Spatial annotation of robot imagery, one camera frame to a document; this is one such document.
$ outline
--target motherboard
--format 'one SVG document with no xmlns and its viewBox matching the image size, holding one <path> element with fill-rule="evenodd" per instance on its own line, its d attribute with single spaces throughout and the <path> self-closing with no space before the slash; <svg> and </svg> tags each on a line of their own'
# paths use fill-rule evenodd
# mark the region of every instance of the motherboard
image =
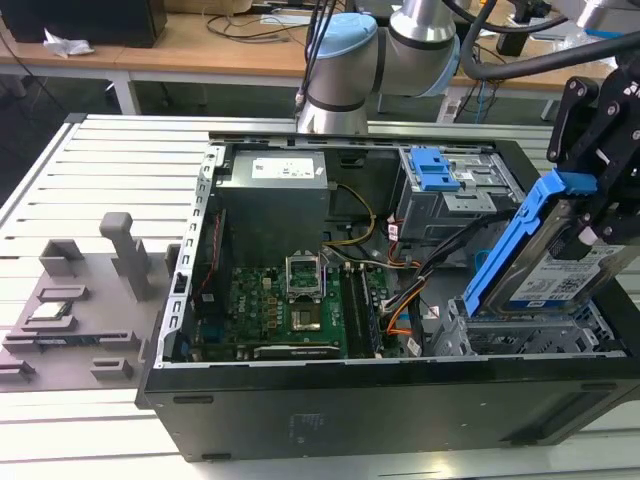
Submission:
<svg viewBox="0 0 640 480">
<path fill-rule="evenodd" d="M 378 311 L 389 295 L 381 268 L 323 266 L 319 277 L 312 262 L 287 268 L 233 269 L 225 318 L 203 314 L 196 322 L 198 361 L 363 358 L 381 350 Z"/>
</svg>

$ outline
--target hard drive label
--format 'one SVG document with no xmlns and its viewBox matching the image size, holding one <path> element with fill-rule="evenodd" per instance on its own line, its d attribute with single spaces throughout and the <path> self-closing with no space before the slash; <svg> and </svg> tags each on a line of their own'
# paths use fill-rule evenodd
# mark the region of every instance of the hard drive label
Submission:
<svg viewBox="0 0 640 480">
<path fill-rule="evenodd" d="M 546 302 L 572 300 L 600 272 L 600 262 L 623 248 L 594 246 L 582 260 L 556 260 L 547 253 L 510 301 L 522 302 L 524 308 L 538 308 Z"/>
</svg>

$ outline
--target gray floor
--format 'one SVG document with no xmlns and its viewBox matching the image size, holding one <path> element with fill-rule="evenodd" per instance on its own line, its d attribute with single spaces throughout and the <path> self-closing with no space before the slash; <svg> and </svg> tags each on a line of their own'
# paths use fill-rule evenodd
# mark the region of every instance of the gray floor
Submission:
<svg viewBox="0 0 640 480">
<path fill-rule="evenodd" d="M 27 96 L 15 99 L 0 83 L 0 205 L 47 145 L 64 121 L 59 109 L 37 83 L 25 79 Z M 117 114 L 113 98 L 105 95 L 106 82 L 51 78 L 47 88 L 69 112 Z M 159 84 L 136 84 L 142 112 L 146 115 L 198 115 L 234 117 L 280 117 L 291 115 L 295 90 L 231 85 L 167 84 L 171 102 L 163 102 Z M 440 97 L 414 99 L 386 97 L 385 114 L 376 113 L 377 98 L 367 103 L 370 119 L 433 122 Z M 477 110 L 476 99 L 469 102 Z M 483 123 L 544 125 L 540 113 L 544 104 L 535 100 L 500 99 Z M 460 123 L 474 123 L 475 113 L 463 113 Z"/>
</svg>

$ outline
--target desk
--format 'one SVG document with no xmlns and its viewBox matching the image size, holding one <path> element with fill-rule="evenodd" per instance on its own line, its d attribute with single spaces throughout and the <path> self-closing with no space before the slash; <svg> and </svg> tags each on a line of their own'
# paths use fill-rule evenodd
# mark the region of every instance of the desk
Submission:
<svg viewBox="0 0 640 480">
<path fill-rule="evenodd" d="M 131 212 L 142 224 L 147 251 L 163 252 L 168 243 L 179 242 L 186 220 L 177 220 L 188 216 L 208 132 L 239 126 L 295 130 L 284 119 L 91 115 L 80 124 L 65 123 L 0 210 L 0 337 L 42 274 L 37 257 L 49 236 L 74 238 L 84 252 L 113 253 L 98 225 L 105 211 L 116 209 Z M 546 127 L 370 122 L 369 130 L 516 140 L 534 165 L 549 167 Z M 163 221 L 167 217 L 176 221 Z M 633 272 L 618 277 L 634 299 L 636 278 Z M 628 480 L 640 475 L 640 402 L 616 408 L 556 447 L 188 464 L 154 412 L 137 410 L 134 397 L 135 390 L 0 394 L 0 478 L 504 480 L 567 474 Z"/>
<path fill-rule="evenodd" d="M 495 23 L 501 23 L 511 11 L 511 5 L 501 0 L 491 18 Z M 250 34 L 271 29 L 274 29 L 271 25 L 253 23 L 242 30 L 231 28 L 230 32 Z M 291 33 L 304 43 L 305 29 Z M 495 37 L 480 41 L 492 50 L 495 42 Z M 132 83 L 135 80 L 298 87 L 305 66 L 303 48 L 293 41 L 266 45 L 233 42 L 207 31 L 202 17 L 193 14 L 169 14 L 165 32 L 152 49 L 98 46 L 95 54 L 63 59 L 39 44 L 13 41 L 10 44 L 35 75 L 112 81 L 123 114 L 140 113 Z M 550 48 L 547 42 L 530 39 L 523 58 L 547 53 Z M 609 71 L 599 63 L 567 68 L 509 80 L 501 85 L 497 94 L 500 97 L 558 100 L 569 77 L 583 75 L 602 80 Z M 3 73 L 23 75 L 24 70 L 6 49 L 0 48 L 0 74 Z M 464 75 L 454 77 L 442 103 L 439 122 L 453 121 L 461 99 L 474 83 Z"/>
</svg>

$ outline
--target green circuit board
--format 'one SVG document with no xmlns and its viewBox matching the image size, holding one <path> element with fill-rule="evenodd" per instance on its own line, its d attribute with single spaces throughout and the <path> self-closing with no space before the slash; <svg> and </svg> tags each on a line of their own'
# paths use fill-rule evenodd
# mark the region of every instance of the green circuit board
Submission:
<svg viewBox="0 0 640 480">
<path fill-rule="evenodd" d="M 315 270 L 307 270 L 293 269 L 292 285 L 314 286 Z M 385 272 L 372 269 L 367 279 L 375 302 L 385 298 Z M 250 360 L 253 348 L 270 345 L 330 346 L 340 349 L 340 358 L 348 358 L 339 269 L 327 268 L 322 283 L 321 302 L 305 297 L 292 303 L 284 267 L 235 268 L 224 325 L 206 317 L 197 323 L 195 343 L 205 346 L 201 359 Z"/>
</svg>

